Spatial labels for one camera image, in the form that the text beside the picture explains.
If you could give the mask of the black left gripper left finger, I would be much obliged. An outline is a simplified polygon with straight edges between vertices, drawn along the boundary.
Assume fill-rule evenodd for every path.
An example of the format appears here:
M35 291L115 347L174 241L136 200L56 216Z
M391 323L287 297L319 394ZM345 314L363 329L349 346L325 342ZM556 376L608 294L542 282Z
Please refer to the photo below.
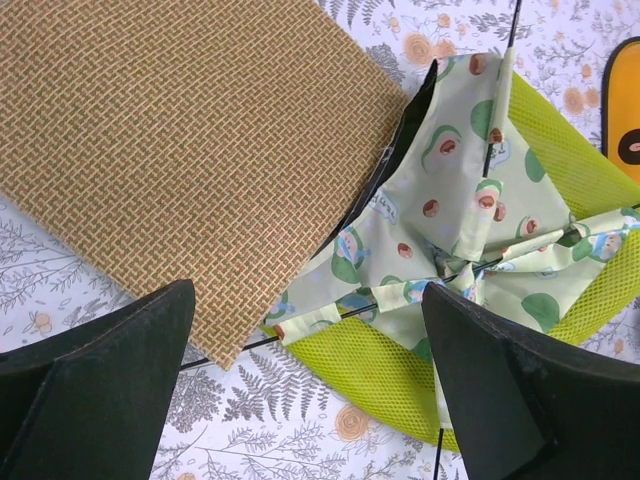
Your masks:
M149 478L194 310L178 280L3 353L2 478Z

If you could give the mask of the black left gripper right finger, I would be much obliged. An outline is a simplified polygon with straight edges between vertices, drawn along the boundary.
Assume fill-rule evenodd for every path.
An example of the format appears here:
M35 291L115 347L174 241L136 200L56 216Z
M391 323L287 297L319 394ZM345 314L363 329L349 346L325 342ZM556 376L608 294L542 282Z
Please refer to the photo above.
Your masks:
M471 479L636 479L639 367L516 324L440 285L422 311Z

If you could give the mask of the green avocado print pet tent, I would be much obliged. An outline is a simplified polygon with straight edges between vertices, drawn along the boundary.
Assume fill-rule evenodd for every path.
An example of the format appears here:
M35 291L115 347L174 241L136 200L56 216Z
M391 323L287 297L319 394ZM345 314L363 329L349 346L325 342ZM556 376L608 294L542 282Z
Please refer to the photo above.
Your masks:
M427 286L573 345L639 290L638 185L514 72L482 176L502 59L431 65L345 223L266 316L332 388L423 441L440 428Z

